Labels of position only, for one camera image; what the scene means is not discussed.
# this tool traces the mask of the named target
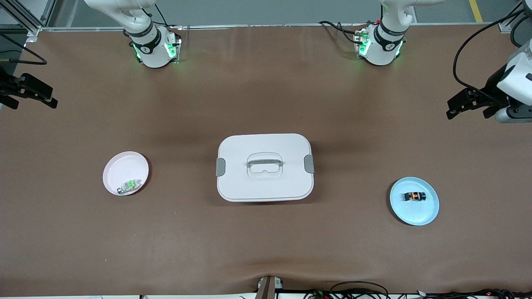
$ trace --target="brown table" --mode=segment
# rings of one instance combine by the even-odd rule
[[[531,126],[445,116],[462,89],[454,54],[478,28],[412,27],[386,67],[356,60],[341,32],[319,27],[191,31],[181,62],[163,69],[138,64],[120,32],[43,32],[31,48],[48,65],[18,74],[53,86],[58,108],[23,99],[0,115],[0,295],[248,292],[264,275],[285,288],[530,289]],[[489,30],[459,73],[483,85],[513,50]],[[220,142],[273,132],[311,141],[312,194],[224,201]],[[122,151],[151,162],[134,196],[102,185]],[[405,176],[438,192],[427,226],[389,210],[389,188]]]

